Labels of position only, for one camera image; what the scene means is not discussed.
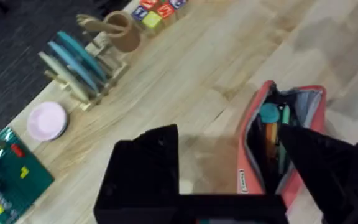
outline green mat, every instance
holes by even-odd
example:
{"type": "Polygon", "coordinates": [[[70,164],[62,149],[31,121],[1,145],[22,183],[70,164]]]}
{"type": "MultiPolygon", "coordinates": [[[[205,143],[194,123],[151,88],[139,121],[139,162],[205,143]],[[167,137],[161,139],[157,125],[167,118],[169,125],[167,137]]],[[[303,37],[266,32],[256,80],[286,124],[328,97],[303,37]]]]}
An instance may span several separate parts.
{"type": "Polygon", "coordinates": [[[0,192],[12,204],[9,210],[0,214],[0,223],[14,223],[48,188],[53,177],[11,128],[7,127],[0,132],[0,139],[7,142],[0,157],[0,192]],[[22,149],[23,157],[18,157],[12,151],[12,144],[22,149]],[[21,178],[23,167],[29,172],[21,178]]]}

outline wooden tabletop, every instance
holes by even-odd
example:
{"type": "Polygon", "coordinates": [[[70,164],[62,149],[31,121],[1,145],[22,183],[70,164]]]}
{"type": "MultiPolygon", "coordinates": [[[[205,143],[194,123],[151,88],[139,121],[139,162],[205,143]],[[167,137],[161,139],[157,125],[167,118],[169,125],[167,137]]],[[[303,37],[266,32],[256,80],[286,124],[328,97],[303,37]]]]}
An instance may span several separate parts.
{"type": "MultiPolygon", "coordinates": [[[[268,79],[282,90],[324,85],[327,133],[358,141],[358,0],[191,3],[186,17],[126,55],[130,70],[90,112],[51,83],[12,121],[56,178],[19,223],[95,223],[115,142],[171,123],[180,133],[180,191],[234,193],[237,125],[268,79]],[[43,101],[60,102],[70,125],[62,137],[39,143],[25,124],[43,101]]],[[[319,223],[306,190],[295,205],[293,223],[319,223]]]]}

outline gray carpet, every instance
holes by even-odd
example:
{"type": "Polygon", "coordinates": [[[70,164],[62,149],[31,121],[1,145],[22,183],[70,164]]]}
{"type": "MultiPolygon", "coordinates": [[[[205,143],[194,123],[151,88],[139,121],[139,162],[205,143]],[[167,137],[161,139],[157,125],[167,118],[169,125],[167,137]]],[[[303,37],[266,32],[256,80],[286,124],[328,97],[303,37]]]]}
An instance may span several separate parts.
{"type": "Polygon", "coordinates": [[[77,13],[97,15],[91,0],[5,0],[0,12],[0,130],[48,84],[37,53],[64,30],[81,39],[77,13]]]}

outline red peg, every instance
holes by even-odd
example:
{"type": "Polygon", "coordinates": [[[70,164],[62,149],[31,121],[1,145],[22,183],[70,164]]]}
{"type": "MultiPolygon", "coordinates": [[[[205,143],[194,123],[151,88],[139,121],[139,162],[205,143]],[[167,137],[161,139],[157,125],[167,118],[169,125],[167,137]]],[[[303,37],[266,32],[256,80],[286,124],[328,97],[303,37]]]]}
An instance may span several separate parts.
{"type": "Polygon", "coordinates": [[[11,149],[16,153],[16,155],[18,157],[23,157],[24,156],[23,150],[17,144],[13,144],[11,146],[11,149]]]}

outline blue plate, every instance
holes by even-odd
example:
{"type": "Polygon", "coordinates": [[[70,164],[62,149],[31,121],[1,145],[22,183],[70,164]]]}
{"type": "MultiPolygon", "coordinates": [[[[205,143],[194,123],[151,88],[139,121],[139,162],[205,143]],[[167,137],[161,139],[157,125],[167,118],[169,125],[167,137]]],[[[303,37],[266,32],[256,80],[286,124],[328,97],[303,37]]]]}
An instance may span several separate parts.
{"type": "Polygon", "coordinates": [[[69,36],[63,31],[57,33],[60,40],[62,40],[65,47],[72,53],[79,55],[91,69],[102,79],[103,82],[107,81],[107,75],[99,66],[98,62],[90,55],[85,48],[74,38],[69,36]]]}
{"type": "Polygon", "coordinates": [[[96,86],[96,83],[92,79],[92,75],[82,66],[79,62],[77,62],[64,47],[56,44],[54,41],[50,41],[48,45],[59,55],[61,59],[63,59],[67,65],[69,65],[74,71],[76,71],[81,78],[97,93],[99,93],[99,89],[96,86]]]}

